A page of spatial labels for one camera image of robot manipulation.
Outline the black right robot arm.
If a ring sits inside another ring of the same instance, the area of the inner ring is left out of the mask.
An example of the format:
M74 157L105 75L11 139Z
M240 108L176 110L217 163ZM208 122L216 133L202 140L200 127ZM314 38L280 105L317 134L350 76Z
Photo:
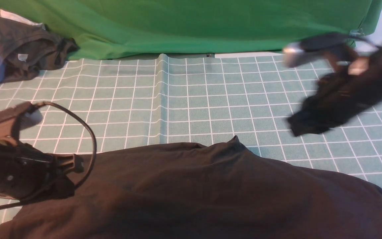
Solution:
M348 46L350 39L372 44L364 37L329 32L283 48L287 68L326 59L333 69L320 77L316 93L302 102L301 109L287 118L293 136L323 134L382 102L382 46L362 56Z

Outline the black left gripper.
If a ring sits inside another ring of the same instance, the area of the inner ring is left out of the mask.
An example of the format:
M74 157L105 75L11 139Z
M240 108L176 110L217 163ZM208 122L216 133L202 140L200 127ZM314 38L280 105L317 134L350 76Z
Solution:
M83 173L84 160L74 153L44 153L27 143L0 140L0 198L45 201L74 195L75 184L57 170Z

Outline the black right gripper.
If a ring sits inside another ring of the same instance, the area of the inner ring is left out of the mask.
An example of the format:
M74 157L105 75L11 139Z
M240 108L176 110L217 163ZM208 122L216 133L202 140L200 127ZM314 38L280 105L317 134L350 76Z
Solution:
M287 118L293 136L323 134L346 124L377 103L370 83L346 73L331 73L317 82L315 94L301 103Z

